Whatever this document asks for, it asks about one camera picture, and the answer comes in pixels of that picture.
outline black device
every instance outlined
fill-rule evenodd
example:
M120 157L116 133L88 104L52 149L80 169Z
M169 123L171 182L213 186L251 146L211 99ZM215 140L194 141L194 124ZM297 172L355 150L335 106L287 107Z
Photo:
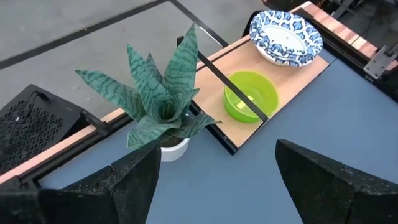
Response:
M160 158L147 144L62 190L0 191L0 223L145 224Z
M0 110L0 175L90 123L106 129L83 108L29 85Z
M304 223L398 223L397 184L283 139L275 158Z

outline plant leaf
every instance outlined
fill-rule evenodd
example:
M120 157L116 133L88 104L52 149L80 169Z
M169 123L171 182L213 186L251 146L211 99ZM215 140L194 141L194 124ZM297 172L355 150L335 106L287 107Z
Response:
M181 127L178 128L173 135L179 138L191 138L198 134L199 131L209 124L221 123L221 121L215 121L211 116L207 114L199 114L195 117L187 116L183 119Z
M157 121L161 121L161 109L165 102L171 99L170 93L157 81L154 75L150 74L146 61L130 45L127 45L127 54L131 75L136 81L145 111Z
M162 84L171 94L188 92L195 86L198 43L193 24L167 65Z
M123 85L99 71L75 70L75 72L87 85L103 98L122 108L132 119L140 120L146 114L136 89Z
M151 141L161 137L170 128L181 127L181 119L177 119L172 123L160 124L149 115L145 115L138 122L136 128L131 130L127 137L127 147L136 150Z
M155 60L151 54L148 55L146 62L147 62L150 74L154 75L156 77L156 80L159 83L162 83L162 80L163 80L162 74L160 73L159 69L157 69Z
M185 116L187 111L185 110L187 106L189 106L192 98L199 92L199 89L190 90L187 93L177 93L173 96L173 106L175 110L175 114L172 118L168 119L166 122L173 121L180 116Z

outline wooden edge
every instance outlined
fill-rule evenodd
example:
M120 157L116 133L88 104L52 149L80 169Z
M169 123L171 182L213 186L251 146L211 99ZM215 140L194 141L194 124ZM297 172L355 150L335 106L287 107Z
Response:
M107 123L112 122L115 118L124 114L124 110L116 109L110 114L101 118L102 121ZM39 165L40 163L46 161L48 158L56 156L57 154L63 152L68 146L72 145L73 143L81 140L82 138L86 137L87 135L93 133L95 131L95 127L89 125L79 132L73 134L69 138L64 139L63 141L59 142L58 144L52 146L51 148L47 149L46 151L40 153L39 155L29 159L28 161L24 162L23 164L13 168L12 170L6 172L2 176L0 176L0 184L3 182L13 178L14 176L20 176L26 172L28 172L32 167Z

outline gray floor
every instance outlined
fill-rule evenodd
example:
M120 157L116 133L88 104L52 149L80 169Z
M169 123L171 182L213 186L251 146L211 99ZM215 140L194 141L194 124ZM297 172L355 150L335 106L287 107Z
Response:
M69 34L148 0L14 0L0 2L0 60ZM238 40L248 17L264 9L260 0L180 0L229 43ZM164 70L192 21L171 3L132 16L44 54L0 70L0 107L35 84L102 117L115 107L89 89L73 70L101 70L133 85L125 46L151 52ZM221 47L197 29L199 48L211 55Z

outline white pot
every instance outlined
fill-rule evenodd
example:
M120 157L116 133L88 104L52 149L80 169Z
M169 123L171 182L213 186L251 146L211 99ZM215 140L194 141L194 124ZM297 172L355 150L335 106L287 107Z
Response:
M180 144L173 147L161 147L162 162L172 162L184 155L188 149L189 138L184 139Z

